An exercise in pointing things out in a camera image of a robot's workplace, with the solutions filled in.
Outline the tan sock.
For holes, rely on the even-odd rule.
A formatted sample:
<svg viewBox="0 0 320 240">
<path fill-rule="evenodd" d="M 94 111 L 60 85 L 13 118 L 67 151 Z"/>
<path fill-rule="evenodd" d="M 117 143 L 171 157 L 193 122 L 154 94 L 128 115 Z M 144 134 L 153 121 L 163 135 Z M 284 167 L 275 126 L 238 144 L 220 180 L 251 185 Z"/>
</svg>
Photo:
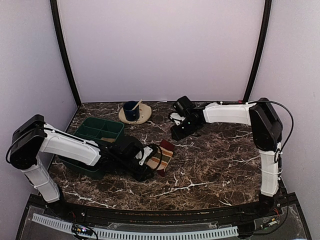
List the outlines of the tan sock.
<svg viewBox="0 0 320 240">
<path fill-rule="evenodd" d="M 116 141 L 115 138 L 109 138 L 109 137 L 102 137 L 101 140 L 109 143 L 114 143 Z"/>
</svg>

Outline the striped brown red sock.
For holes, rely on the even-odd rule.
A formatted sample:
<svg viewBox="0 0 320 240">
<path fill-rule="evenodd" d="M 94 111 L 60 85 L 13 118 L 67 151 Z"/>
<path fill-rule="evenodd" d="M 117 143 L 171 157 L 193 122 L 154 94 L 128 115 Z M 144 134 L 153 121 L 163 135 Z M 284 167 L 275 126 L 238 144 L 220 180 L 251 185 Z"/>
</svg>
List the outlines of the striped brown red sock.
<svg viewBox="0 0 320 240">
<path fill-rule="evenodd" d="M 146 161 L 146 165 L 164 177 L 166 168 L 174 155 L 175 146 L 163 139 L 159 145 L 155 146 L 155 149 L 156 153 Z"/>
</svg>

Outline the green plastic divided tray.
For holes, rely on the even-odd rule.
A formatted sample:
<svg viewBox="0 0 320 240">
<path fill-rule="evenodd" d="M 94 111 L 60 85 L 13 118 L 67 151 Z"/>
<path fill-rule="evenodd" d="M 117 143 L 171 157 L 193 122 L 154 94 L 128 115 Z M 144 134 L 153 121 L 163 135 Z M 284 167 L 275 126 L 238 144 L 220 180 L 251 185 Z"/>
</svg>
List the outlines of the green plastic divided tray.
<svg viewBox="0 0 320 240">
<path fill-rule="evenodd" d="M 107 119 L 88 117 L 80 127 L 74 132 L 76 137 L 85 140 L 91 140 L 98 144 L 103 144 L 104 139 L 119 139 L 124 136 L 125 125 L 122 122 L 112 121 Z M 94 166 L 89 166 L 74 159 L 63 156 L 58 157 L 62 163 L 70 170 L 90 177 L 95 180 L 100 180 L 104 177 L 105 171 L 100 163 Z"/>
</svg>

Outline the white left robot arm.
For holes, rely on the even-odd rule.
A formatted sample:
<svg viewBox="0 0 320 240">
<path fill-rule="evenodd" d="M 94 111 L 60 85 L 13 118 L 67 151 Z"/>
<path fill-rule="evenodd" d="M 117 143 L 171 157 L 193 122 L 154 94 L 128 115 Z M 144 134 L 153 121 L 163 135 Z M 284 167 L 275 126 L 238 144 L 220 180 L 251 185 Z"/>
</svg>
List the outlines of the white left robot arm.
<svg viewBox="0 0 320 240">
<path fill-rule="evenodd" d="M 143 146 L 133 136 L 101 143 L 83 139 L 46 123 L 40 114 L 31 117 L 13 133 L 5 160 L 27 177 L 58 217 L 67 218 L 71 208 L 63 201 L 63 193 L 43 166 L 39 153 L 58 155 L 105 173 L 126 171 L 142 182 L 154 176 L 155 169 L 147 165 L 148 160 L 163 151 L 156 144 Z"/>
</svg>

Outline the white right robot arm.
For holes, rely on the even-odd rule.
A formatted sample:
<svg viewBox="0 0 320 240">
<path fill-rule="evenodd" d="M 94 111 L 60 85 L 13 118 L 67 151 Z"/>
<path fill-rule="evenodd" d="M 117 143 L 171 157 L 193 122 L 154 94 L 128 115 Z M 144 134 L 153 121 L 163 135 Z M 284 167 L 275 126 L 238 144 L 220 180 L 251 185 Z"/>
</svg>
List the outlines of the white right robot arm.
<svg viewBox="0 0 320 240">
<path fill-rule="evenodd" d="M 216 101 L 197 106 L 187 96 L 174 104 L 169 119 L 174 122 L 171 138 L 180 141 L 195 134 L 205 124 L 233 123 L 251 127 L 253 142 L 261 159 L 260 193 L 273 197 L 282 174 L 283 123 L 274 109 L 275 101 L 265 97 L 251 102 Z"/>
</svg>

